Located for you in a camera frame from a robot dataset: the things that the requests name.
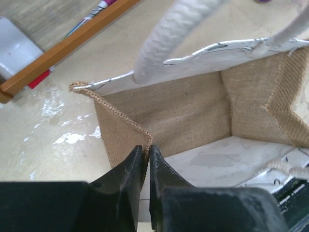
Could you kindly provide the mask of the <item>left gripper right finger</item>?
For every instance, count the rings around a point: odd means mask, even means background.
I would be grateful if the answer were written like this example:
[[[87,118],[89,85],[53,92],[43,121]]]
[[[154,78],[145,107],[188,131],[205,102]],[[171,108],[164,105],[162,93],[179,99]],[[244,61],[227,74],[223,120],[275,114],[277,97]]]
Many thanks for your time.
[[[276,199],[261,188],[198,188],[158,146],[149,151],[150,215],[156,232],[287,232]]]

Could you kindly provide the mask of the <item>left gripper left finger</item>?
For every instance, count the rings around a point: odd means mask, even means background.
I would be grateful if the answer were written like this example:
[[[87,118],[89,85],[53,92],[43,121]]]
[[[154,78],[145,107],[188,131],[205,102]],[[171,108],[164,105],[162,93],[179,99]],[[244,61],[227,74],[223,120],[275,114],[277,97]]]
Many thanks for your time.
[[[1,182],[3,232],[135,232],[142,147],[97,180]]]

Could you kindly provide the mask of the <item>canvas tote bag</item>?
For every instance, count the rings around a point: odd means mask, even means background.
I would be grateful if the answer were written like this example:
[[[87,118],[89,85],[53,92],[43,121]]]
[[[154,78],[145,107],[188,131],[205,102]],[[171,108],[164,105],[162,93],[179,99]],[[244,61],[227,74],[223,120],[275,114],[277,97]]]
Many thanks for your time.
[[[171,52],[221,0],[179,0],[145,41],[133,71],[70,90],[93,99],[111,166],[136,145],[195,186],[281,192],[309,179],[309,10],[266,38]]]

